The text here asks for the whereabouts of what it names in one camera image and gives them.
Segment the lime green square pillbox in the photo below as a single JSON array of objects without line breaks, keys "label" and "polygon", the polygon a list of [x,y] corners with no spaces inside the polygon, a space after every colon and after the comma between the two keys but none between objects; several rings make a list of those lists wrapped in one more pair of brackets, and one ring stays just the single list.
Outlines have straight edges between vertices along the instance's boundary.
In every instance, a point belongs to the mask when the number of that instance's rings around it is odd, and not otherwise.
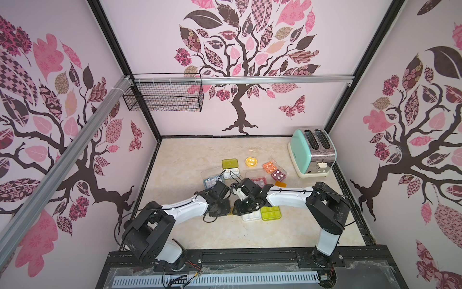
[{"label": "lime green square pillbox", "polygon": [[265,222],[279,220],[282,218],[282,213],[279,207],[262,207],[261,219]]}]

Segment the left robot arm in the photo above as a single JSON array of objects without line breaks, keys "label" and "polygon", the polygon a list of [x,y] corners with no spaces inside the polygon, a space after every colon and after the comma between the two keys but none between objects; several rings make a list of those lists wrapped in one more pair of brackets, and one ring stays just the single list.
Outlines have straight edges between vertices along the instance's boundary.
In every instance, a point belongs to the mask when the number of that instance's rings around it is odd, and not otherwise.
[{"label": "left robot arm", "polygon": [[187,250],[169,239],[172,229],[195,217],[228,215],[231,212],[229,191],[226,184],[217,181],[211,188],[195,192],[193,197],[175,204],[149,202],[125,226],[122,241],[141,263],[164,261],[179,270],[186,263]]}]

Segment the white square pillbox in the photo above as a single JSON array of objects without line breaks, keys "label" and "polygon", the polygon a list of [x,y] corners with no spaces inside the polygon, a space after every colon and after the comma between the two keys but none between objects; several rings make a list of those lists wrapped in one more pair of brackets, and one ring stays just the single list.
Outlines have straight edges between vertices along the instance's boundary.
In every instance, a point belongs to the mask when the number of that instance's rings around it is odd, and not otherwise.
[{"label": "white square pillbox", "polygon": [[254,211],[250,214],[244,214],[241,216],[242,220],[244,222],[252,222],[252,221],[257,221],[262,219],[262,215],[260,211]]}]

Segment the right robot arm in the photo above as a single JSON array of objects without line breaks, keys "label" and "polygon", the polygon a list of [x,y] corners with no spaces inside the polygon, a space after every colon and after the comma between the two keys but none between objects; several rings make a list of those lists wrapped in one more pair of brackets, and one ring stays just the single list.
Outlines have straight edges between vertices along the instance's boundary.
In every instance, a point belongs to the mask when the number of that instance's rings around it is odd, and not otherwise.
[{"label": "right robot arm", "polygon": [[293,207],[307,209],[320,226],[315,257],[328,259],[334,253],[340,236],[347,226],[351,208],[346,197],[335,192],[324,182],[311,187],[287,188],[267,184],[260,187],[249,178],[230,187],[238,196],[232,214],[243,216],[263,207]]}]

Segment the yellow small pillbox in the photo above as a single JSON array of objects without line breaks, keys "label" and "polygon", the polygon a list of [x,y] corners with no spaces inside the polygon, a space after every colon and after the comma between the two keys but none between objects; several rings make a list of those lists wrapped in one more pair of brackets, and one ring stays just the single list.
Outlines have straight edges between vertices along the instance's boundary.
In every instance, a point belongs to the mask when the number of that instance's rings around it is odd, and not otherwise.
[{"label": "yellow small pillbox", "polygon": [[287,184],[285,184],[283,182],[276,181],[275,186],[280,187],[280,188],[286,188]]}]

